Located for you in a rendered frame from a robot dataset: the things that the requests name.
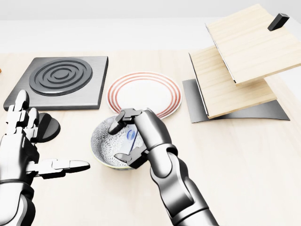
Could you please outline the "round black stove knob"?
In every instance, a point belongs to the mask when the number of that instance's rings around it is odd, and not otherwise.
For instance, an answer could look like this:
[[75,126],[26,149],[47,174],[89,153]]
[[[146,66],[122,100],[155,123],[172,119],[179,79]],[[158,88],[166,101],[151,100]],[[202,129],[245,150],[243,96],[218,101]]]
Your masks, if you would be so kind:
[[59,134],[61,126],[59,122],[48,113],[40,113],[39,117],[37,142],[45,143],[54,139]]

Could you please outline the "dark grey metal sheet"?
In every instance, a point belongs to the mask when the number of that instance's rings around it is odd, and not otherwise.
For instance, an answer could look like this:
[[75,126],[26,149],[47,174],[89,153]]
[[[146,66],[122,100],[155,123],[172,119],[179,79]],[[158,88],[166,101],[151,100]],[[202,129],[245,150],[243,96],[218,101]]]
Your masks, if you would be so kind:
[[[182,84],[190,114],[190,121],[192,123],[196,123],[210,120],[205,113],[196,80],[185,80],[182,82]],[[235,118],[266,118],[286,121],[290,120],[281,105],[276,100],[222,115],[214,118],[214,120]]]

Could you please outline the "white plate with red rings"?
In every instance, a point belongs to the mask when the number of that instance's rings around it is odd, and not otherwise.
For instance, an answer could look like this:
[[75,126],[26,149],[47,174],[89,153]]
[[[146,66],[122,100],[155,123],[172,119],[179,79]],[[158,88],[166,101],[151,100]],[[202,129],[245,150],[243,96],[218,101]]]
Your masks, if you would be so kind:
[[156,72],[134,72],[117,78],[108,88],[108,106],[115,113],[122,109],[150,108],[163,119],[181,105],[182,91],[168,76]]

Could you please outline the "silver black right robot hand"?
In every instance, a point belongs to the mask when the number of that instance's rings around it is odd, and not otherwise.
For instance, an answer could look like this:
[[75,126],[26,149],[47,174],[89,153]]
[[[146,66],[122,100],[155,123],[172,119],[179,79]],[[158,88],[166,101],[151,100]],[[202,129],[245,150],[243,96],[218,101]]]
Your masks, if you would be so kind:
[[177,151],[172,145],[171,137],[163,121],[150,109],[123,109],[109,127],[108,133],[117,134],[128,124],[136,126],[144,145],[131,150],[129,153],[120,152],[114,156],[134,169],[149,161],[153,172],[158,177],[166,177],[172,170],[172,163],[167,150],[171,148],[175,153]]

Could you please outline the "patterned grey white bowl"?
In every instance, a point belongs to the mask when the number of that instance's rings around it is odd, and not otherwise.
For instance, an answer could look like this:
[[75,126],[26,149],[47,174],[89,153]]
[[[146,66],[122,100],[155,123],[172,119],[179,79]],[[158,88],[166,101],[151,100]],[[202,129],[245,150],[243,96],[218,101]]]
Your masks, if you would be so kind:
[[125,162],[115,158],[115,154],[120,153],[126,127],[115,135],[108,133],[108,129],[116,117],[117,115],[107,118],[95,128],[91,136],[91,148],[94,156],[103,165],[115,170],[130,170],[131,167],[127,166]]

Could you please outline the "white blue cream cheese box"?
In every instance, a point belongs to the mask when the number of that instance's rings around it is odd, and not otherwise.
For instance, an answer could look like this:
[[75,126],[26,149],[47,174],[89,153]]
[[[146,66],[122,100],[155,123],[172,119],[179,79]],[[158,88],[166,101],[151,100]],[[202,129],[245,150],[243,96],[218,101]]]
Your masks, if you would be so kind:
[[141,147],[142,145],[143,140],[137,127],[134,124],[127,125],[120,152],[129,155],[134,148]]

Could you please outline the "flat dark stove plate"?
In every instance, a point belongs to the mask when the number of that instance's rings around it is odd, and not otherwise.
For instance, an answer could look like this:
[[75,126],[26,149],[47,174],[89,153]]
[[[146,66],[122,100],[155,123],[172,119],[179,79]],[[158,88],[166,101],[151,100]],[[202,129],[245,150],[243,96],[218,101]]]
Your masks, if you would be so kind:
[[26,90],[37,110],[99,109],[107,56],[36,57],[3,104],[5,110]]

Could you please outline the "light wooden panel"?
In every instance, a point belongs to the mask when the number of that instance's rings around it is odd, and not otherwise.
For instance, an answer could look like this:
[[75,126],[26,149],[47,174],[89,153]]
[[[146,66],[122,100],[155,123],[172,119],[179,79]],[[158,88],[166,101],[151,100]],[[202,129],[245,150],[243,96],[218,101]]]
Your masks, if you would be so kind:
[[210,119],[277,98],[265,80],[237,86],[215,46],[190,57]]
[[206,26],[236,85],[301,66],[301,42],[284,27],[269,31],[273,19],[255,4]]

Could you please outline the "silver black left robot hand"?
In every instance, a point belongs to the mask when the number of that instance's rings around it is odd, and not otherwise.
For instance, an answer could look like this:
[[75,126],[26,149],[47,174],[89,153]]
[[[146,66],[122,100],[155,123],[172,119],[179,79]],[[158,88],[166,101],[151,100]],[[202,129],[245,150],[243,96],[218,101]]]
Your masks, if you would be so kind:
[[34,177],[43,179],[64,177],[90,168],[86,161],[40,160],[37,150],[39,112],[30,108],[29,95],[19,91],[15,103],[9,106],[6,134],[0,142],[0,183],[25,182]]

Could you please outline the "black rectangular block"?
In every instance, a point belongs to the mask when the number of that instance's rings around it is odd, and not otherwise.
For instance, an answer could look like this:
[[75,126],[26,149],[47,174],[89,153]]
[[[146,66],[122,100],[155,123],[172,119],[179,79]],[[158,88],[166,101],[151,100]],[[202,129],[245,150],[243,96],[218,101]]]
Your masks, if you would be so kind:
[[283,27],[283,25],[288,21],[290,17],[284,13],[278,13],[278,15],[274,18],[271,24],[268,26],[269,31],[274,31]]

